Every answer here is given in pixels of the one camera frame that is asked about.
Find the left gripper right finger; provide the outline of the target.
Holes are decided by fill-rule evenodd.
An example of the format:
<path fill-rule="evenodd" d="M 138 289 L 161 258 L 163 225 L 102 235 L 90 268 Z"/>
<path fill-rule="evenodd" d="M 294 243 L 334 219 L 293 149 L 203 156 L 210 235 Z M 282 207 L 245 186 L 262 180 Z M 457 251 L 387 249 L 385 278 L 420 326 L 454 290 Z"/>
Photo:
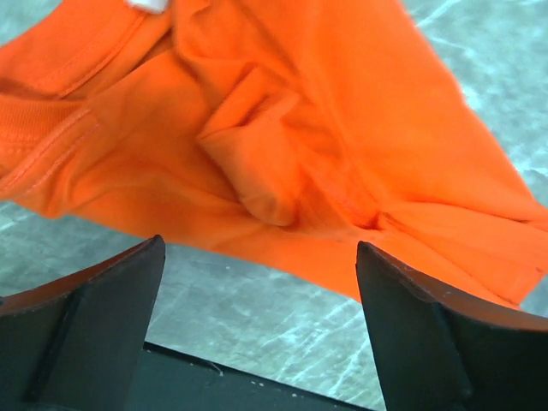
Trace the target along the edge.
<path fill-rule="evenodd" d="M 547 320 L 405 265 L 371 243 L 356 274 L 389 410 L 545 410 Z"/>

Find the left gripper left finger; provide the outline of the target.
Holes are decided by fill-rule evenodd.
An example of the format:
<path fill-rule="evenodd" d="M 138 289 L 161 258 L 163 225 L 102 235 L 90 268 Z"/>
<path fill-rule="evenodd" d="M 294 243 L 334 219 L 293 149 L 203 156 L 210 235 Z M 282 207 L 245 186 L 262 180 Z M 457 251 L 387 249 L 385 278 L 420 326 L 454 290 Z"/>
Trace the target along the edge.
<path fill-rule="evenodd" d="M 161 236 L 1 299 L 3 410 L 122 410 L 165 262 Z"/>

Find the orange t shirt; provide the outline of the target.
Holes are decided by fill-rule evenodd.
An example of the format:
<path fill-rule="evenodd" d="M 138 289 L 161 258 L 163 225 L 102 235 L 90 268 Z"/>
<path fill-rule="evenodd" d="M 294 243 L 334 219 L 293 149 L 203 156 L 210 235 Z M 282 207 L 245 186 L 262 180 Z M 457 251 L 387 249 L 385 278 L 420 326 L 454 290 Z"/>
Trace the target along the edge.
<path fill-rule="evenodd" d="M 547 210 L 397 1 L 64 1 L 1 49 L 1 197 L 358 298 L 368 241 L 517 307 Z"/>

